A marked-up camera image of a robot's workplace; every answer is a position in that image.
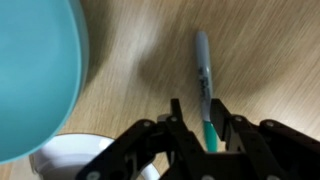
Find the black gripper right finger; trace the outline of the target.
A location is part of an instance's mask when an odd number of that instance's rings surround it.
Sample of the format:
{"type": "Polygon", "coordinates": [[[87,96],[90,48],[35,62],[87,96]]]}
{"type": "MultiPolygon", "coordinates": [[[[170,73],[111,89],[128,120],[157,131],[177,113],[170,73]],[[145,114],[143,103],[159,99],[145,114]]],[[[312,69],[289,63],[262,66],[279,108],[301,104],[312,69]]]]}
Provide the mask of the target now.
{"type": "Polygon", "coordinates": [[[220,99],[212,99],[210,120],[226,144],[231,177],[236,180],[287,180],[263,136],[242,115],[232,115],[220,99]]]}

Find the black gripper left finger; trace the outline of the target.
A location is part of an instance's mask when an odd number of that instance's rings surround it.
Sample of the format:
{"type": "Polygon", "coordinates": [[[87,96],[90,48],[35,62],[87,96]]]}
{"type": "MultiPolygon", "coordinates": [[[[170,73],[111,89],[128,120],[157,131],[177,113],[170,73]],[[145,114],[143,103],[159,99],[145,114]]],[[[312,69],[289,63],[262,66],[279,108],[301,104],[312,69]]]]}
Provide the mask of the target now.
{"type": "Polygon", "coordinates": [[[201,180],[200,160],[204,151],[184,123],[178,99],[170,100],[170,110],[169,116],[162,121],[169,168],[160,180],[201,180]]]}

